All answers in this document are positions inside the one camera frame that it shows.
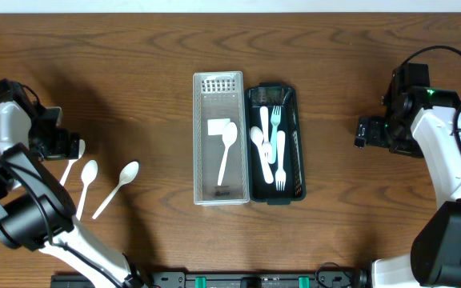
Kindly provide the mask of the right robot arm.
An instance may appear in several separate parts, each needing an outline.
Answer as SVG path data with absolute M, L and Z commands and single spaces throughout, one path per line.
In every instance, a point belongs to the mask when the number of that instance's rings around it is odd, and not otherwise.
M 370 287 L 461 287 L 460 103 L 456 92 L 431 87 L 426 64 L 408 62 L 393 71 L 385 115 L 359 119 L 355 146 L 423 158 L 437 203 L 409 254 L 371 263 Z

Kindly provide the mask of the white plastic fork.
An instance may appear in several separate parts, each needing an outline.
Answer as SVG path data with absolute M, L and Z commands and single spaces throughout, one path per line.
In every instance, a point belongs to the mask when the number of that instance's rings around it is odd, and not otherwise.
M 284 170 L 284 154 L 285 154 L 285 132 L 280 130 L 277 133 L 277 159 L 278 167 L 275 171 L 275 187 L 277 191 L 284 191 L 287 175 Z
M 273 153 L 273 148 L 269 139 L 269 110 L 266 106 L 261 106 L 259 113 L 263 129 L 263 153 L 266 157 L 266 160 L 269 162 Z

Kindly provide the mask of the mint green plastic fork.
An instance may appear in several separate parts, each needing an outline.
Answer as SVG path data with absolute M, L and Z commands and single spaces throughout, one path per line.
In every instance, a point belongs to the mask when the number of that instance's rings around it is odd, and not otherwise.
M 268 159 L 268 162 L 270 164 L 274 164 L 277 158 L 277 132 L 278 132 L 278 126 L 281 122 L 281 106 L 274 106 L 272 113 L 271 113 L 271 125 L 272 125 L 272 131 L 271 131 L 271 147 L 272 147 L 272 152 L 271 156 Z

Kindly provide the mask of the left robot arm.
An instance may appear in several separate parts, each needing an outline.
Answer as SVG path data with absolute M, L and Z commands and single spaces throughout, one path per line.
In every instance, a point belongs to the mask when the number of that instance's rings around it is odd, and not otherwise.
M 61 107 L 32 95 L 25 84 L 0 80 L 0 242 L 53 256 L 96 287 L 152 287 L 125 254 L 81 223 L 81 207 L 44 167 L 77 159 L 81 138 L 60 126 Z

